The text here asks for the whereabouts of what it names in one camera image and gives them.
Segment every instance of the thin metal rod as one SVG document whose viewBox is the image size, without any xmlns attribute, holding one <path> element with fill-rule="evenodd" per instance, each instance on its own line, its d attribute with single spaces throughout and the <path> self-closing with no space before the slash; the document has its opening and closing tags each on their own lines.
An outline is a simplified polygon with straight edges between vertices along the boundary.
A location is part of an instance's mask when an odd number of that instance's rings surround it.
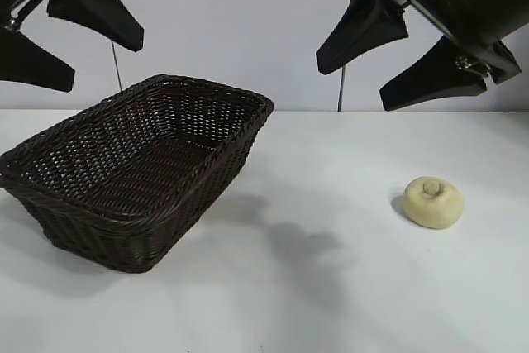
<svg viewBox="0 0 529 353">
<path fill-rule="evenodd" d="M 340 95 L 338 97 L 338 112 L 341 112 L 344 102 L 344 89 L 346 87 L 346 76 L 347 75 L 347 65 L 341 67 L 341 78 L 340 78 Z"/>
<path fill-rule="evenodd" d="M 110 42 L 112 43 L 112 55 L 114 56 L 114 65 L 116 67 L 116 75 L 117 75 L 117 83 L 119 84 L 119 91 L 123 91 L 122 76 L 119 73 L 119 66 L 117 65 L 116 45 L 114 44 L 114 41 L 110 41 Z"/>
</svg>

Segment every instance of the round bread roll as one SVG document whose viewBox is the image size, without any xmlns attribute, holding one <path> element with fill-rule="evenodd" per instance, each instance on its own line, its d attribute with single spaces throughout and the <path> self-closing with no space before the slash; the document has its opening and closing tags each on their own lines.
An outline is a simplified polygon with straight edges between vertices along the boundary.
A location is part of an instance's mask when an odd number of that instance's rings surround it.
<svg viewBox="0 0 529 353">
<path fill-rule="evenodd" d="M 404 192 L 404 212 L 423 227 L 451 227 L 461 218 L 464 210 L 463 195 L 443 179 L 421 177 L 412 181 Z"/>
</svg>

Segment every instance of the metal pole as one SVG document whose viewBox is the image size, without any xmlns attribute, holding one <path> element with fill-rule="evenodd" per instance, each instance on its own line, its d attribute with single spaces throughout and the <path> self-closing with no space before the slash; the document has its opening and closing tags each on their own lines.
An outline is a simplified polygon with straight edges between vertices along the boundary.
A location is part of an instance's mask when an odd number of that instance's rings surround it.
<svg viewBox="0 0 529 353">
<path fill-rule="evenodd" d="M 346 71 L 347 65 L 341 67 L 341 80 L 340 80 L 340 96 L 338 97 L 338 112 L 341 112 L 341 108 L 344 100 L 344 87 L 346 84 Z"/>
</svg>

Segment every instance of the dark brown wicker basket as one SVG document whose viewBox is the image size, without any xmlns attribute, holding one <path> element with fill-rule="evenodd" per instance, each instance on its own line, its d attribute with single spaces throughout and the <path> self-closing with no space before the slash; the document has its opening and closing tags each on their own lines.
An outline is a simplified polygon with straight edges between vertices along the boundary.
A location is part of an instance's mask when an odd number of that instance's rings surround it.
<svg viewBox="0 0 529 353">
<path fill-rule="evenodd" d="M 51 242 L 150 270 L 237 176 L 272 112 L 262 95 L 155 76 L 0 157 L 0 184 Z"/>
</svg>

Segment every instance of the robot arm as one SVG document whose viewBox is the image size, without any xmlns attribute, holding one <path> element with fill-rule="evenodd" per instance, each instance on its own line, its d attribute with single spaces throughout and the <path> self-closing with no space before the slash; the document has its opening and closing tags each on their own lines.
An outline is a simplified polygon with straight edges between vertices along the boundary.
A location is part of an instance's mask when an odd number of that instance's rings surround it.
<svg viewBox="0 0 529 353">
<path fill-rule="evenodd" d="M 20 32 L 26 17 L 43 1 L 0 0 L 0 80 L 68 92 L 74 70 Z M 120 0 L 49 0 L 47 12 L 97 31 L 129 50 L 143 46 L 143 28 Z"/>
<path fill-rule="evenodd" d="M 408 37 L 403 14 L 415 7 L 443 37 L 410 69 L 387 83 L 386 110 L 424 101 L 477 96 L 521 72 L 501 42 L 529 23 L 529 0 L 352 0 L 346 14 L 317 52 L 329 74 L 365 52 Z"/>
</svg>

